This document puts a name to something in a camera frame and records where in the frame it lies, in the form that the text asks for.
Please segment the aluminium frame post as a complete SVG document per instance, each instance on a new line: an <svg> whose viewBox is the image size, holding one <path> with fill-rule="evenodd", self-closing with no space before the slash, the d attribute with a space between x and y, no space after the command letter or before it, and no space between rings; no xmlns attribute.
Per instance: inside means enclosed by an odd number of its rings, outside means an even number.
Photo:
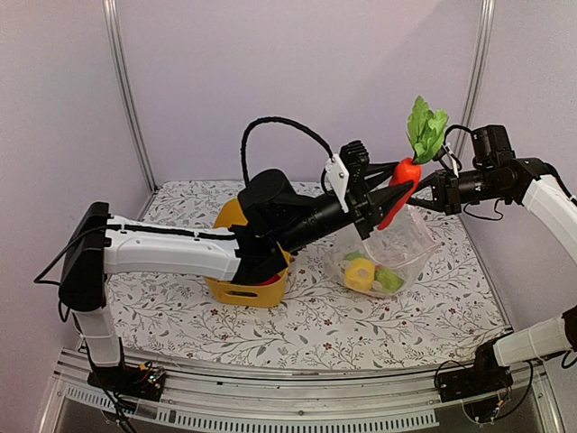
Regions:
<svg viewBox="0 0 577 433"><path fill-rule="evenodd" d="M490 40L495 14L495 0L483 0L472 60L472 73L463 106L460 124L472 127L475 108L481 93L481 84L489 56Z"/></svg>
<svg viewBox="0 0 577 433"><path fill-rule="evenodd" d="M142 127L134 101L124 53L117 2L114 0L104 0L102 4L114 72L128 125L129 135L133 143L136 159L139 163L145 185L150 193L154 193L158 189L158 182L153 173L150 156L143 138Z"/></svg>

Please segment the clear zip top bag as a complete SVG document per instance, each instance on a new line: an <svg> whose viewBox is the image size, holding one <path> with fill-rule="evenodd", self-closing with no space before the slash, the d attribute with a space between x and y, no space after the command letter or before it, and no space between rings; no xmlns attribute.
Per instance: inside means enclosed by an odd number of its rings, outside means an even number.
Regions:
<svg viewBox="0 0 577 433"><path fill-rule="evenodd" d="M337 232L333 246L325 254L323 265L331 281L347 288L343 276L350 261L346 261L343 257L353 252L364 254L365 259L374 263L375 271L380 267L387 268L405 283L393 294L379 291L375 280L370 290L356 292L375 298L387 298L414 284L438 246L439 243L434 241L417 209L405 206L386 229L372 231L370 237L365 240L360 238L353 225Z"/></svg>

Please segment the red apple near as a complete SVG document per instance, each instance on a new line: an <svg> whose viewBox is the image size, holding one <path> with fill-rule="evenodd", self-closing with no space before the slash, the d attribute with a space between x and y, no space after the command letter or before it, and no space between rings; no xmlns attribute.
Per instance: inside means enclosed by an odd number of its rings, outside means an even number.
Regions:
<svg viewBox="0 0 577 433"><path fill-rule="evenodd" d="M271 285L271 284L273 284L273 283L275 283L275 282L277 282L277 281L279 281L279 280L280 280L280 277L279 277L279 275L277 274L277 275L274 275L273 277L271 277L270 279L268 279L268 280L260 283L260 285L261 285L261 286Z"/></svg>

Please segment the right aluminium frame post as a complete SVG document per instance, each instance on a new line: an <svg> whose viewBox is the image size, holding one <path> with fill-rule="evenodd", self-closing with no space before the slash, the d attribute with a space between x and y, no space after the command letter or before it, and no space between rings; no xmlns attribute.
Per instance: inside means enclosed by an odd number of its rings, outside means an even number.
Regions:
<svg viewBox="0 0 577 433"><path fill-rule="evenodd" d="M481 93L481 84L489 56L490 40L495 14L495 0L483 0L472 60L472 73L463 106L460 124L472 127L475 108Z"/></svg>

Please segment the yellow plastic basket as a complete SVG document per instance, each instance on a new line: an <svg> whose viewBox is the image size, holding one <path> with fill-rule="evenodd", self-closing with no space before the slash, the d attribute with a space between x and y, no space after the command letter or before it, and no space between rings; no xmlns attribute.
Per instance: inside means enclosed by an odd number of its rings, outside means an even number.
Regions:
<svg viewBox="0 0 577 433"><path fill-rule="evenodd" d="M221 208L213 228L230 228L233 225L246 226L247 220L237 198L231 199ZM205 277L204 280L213 297L224 304L251 308L270 309L283 300L287 286L289 268L278 273L280 280L266 286L240 285L229 281L218 281Z"/></svg>

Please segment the green apple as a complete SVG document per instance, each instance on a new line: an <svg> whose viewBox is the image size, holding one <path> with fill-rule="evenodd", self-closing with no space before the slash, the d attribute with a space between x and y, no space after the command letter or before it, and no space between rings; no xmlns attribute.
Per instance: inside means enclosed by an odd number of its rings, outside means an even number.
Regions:
<svg viewBox="0 0 577 433"><path fill-rule="evenodd" d="M353 261L356 259L365 259L366 256L364 254L358 253L358 252L353 252L353 253L348 253L343 257L346 261Z"/></svg>
<svg viewBox="0 0 577 433"><path fill-rule="evenodd" d="M380 267L375 271L377 289L383 293L393 294L404 285L404 280L387 268Z"/></svg>

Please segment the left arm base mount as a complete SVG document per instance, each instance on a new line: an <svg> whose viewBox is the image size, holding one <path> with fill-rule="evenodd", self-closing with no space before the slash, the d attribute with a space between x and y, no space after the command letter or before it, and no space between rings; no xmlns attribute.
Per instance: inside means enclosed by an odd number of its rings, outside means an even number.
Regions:
<svg viewBox="0 0 577 433"><path fill-rule="evenodd" d="M166 370L148 361L139 366L125 363L124 350L120 362L114 366L97 366L87 352L90 374L87 383L115 395L146 401L160 401L166 382Z"/></svg>

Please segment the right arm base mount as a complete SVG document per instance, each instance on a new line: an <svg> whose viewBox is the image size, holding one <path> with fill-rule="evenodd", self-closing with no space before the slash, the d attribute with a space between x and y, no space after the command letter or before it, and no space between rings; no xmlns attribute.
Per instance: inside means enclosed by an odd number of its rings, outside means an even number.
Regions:
<svg viewBox="0 0 577 433"><path fill-rule="evenodd" d="M508 367L498 365L493 346L498 338L480 345L474 353L472 366L467 367L456 361L459 369L441 372L450 363L442 363L435 371L434 386L439 391L441 401L457 401L482 394L505 391L504 397L492 397L488 402L471 403L465 414L477 423L493 422L510 396L513 378Z"/></svg>

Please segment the floral table mat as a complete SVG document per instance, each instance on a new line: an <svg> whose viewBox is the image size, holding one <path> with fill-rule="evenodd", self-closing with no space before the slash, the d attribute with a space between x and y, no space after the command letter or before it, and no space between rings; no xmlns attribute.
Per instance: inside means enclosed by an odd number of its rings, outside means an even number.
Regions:
<svg viewBox="0 0 577 433"><path fill-rule="evenodd" d="M508 320L461 221L423 215L438 249L409 290L375 299L335 284L326 238L298 254L273 309L218 302L191 275L112 276L107 297L126 349L225 364L353 370L465 362Z"/></svg>

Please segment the yellow lemon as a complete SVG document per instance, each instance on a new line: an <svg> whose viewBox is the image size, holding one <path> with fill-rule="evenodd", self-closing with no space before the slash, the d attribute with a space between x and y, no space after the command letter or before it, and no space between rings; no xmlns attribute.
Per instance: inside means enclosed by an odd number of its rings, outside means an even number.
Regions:
<svg viewBox="0 0 577 433"><path fill-rule="evenodd" d="M344 271L344 285L351 290L365 292L375 280L375 265L368 259L356 258L349 262Z"/></svg>

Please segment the left aluminium frame post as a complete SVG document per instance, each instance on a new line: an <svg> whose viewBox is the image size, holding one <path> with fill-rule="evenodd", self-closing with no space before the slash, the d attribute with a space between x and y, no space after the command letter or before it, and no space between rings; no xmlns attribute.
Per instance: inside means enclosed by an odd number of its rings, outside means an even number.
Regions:
<svg viewBox="0 0 577 433"><path fill-rule="evenodd" d="M129 135L133 143L136 159L139 163L145 185L150 193L154 193L158 189L158 182L153 173L150 156L143 138L142 127L134 101L124 53L117 2L114 0L104 0L102 4L114 72L128 125Z"/></svg>

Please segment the front aluminium rail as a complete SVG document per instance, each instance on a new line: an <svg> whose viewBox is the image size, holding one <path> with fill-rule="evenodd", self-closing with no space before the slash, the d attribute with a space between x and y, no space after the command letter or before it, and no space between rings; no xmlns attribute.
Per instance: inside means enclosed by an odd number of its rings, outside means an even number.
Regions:
<svg viewBox="0 0 577 433"><path fill-rule="evenodd" d="M484 394L442 401L435 368L315 371L210 363L127 350L128 364L166 370L159 401L137 401L121 423L87 382L87 356L63 349L50 378L40 432L563 432L541 365L516 366L493 421Z"/></svg>

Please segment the orange carrot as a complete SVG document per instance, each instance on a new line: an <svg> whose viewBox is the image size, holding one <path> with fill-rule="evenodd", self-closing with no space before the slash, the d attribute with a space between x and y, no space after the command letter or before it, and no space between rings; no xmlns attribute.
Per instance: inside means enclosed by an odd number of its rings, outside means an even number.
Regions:
<svg viewBox="0 0 577 433"><path fill-rule="evenodd" d="M392 223L395 215L415 192L421 179L422 166L433 160L440 151L444 143L444 132L448 119L445 110L433 111L421 96L415 99L407 121L407 138L413 150L413 156L405 158L398 164L389 182L390 186L402 185L410 181L413 182L413 185L379 223L377 228L380 231Z"/></svg>

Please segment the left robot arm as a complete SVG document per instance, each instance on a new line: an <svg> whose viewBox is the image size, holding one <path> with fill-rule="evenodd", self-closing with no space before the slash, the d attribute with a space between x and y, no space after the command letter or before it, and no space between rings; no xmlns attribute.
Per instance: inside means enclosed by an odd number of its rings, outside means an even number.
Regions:
<svg viewBox="0 0 577 433"><path fill-rule="evenodd" d="M108 275L160 272L263 284L287 268L287 253L343 227L353 225L367 238L415 184L383 187L397 166L371 164L360 142L346 144L326 164L332 192L314 198L299 195L283 171L265 170L237 196L246 224L229 228L148 225L112 216L105 202L93 203L69 241L59 298L77 319L100 378L116 392L134 382L106 301Z"/></svg>

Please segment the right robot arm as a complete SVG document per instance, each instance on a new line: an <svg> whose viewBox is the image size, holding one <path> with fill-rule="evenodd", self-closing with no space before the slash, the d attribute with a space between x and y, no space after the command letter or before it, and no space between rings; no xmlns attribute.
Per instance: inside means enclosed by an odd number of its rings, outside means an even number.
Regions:
<svg viewBox="0 0 577 433"><path fill-rule="evenodd" d="M506 128L452 127L471 159L425 176L410 205L464 224L511 329L474 350L466 385L484 393L501 372L526 361L559 360L576 350L576 195L558 170L517 156Z"/></svg>

